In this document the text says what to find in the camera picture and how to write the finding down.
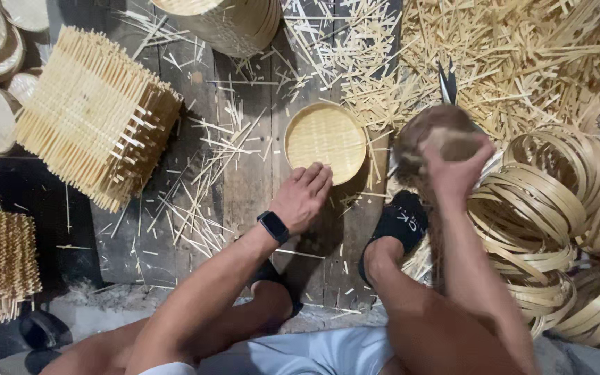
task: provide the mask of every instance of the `left hand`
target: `left hand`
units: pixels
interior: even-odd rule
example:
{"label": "left hand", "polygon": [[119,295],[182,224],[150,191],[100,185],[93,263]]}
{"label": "left hand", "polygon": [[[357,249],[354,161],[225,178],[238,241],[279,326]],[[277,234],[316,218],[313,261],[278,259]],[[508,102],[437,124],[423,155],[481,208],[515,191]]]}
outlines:
{"label": "left hand", "polygon": [[295,168],[270,202],[270,211],[279,216],[289,235],[300,234],[319,214],[332,185],[330,166],[315,162],[307,169]]}

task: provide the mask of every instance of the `leg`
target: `leg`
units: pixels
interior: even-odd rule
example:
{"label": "leg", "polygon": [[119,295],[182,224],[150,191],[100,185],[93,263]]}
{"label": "leg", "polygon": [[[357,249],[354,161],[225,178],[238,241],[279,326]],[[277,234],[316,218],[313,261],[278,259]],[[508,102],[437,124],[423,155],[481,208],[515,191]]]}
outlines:
{"label": "leg", "polygon": [[[291,296],[276,282],[261,280],[252,285],[254,299],[226,310],[187,345],[187,360],[199,362],[236,342],[278,328],[291,315]],[[124,374],[138,333],[147,319],[88,337],[58,359],[41,375]]]}
{"label": "leg", "polygon": [[400,362],[420,374],[519,373],[476,319],[399,269],[403,251],[398,239],[381,237],[364,255],[367,279],[388,312],[388,336]]}

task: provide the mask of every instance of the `foot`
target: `foot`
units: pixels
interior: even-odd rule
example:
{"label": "foot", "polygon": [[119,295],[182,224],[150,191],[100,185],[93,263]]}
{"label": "foot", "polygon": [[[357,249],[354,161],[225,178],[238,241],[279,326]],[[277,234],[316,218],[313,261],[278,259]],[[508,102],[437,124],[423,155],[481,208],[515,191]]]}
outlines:
{"label": "foot", "polygon": [[365,283],[371,286],[365,271],[365,257],[372,260],[377,258],[374,252],[386,251],[389,256],[384,258],[398,261],[421,241],[427,226],[427,215],[419,196],[407,190],[398,192],[390,204],[383,207],[379,223],[360,257],[358,272]]}

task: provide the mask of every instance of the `person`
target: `person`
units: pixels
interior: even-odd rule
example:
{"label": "person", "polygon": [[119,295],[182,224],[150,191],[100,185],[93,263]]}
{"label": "person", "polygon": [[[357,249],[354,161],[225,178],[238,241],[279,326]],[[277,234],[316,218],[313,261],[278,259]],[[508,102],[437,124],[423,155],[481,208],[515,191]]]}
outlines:
{"label": "person", "polygon": [[[494,152],[486,136],[475,137],[480,148],[467,161],[446,162],[421,145],[443,225],[446,296],[399,269],[427,227],[417,195],[403,191],[384,207],[359,266],[387,327],[256,337],[294,311],[275,277],[254,277],[253,300],[233,306],[279,245],[258,223],[184,279],[152,317],[79,342],[42,375],[536,374],[529,329],[467,214],[467,196]],[[289,235],[300,234],[331,186],[329,166],[296,168],[270,211]]]}

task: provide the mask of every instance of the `bamboo sieve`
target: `bamboo sieve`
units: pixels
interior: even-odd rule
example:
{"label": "bamboo sieve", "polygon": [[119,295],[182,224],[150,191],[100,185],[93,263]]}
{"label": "bamboo sieve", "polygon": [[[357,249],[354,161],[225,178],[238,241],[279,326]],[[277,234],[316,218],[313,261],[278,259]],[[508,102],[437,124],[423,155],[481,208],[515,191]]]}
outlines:
{"label": "bamboo sieve", "polygon": [[286,128],[284,151],[291,168],[314,161],[330,164],[333,185],[349,181],[365,161],[367,142],[362,126],[344,108],[314,103],[301,109]]}

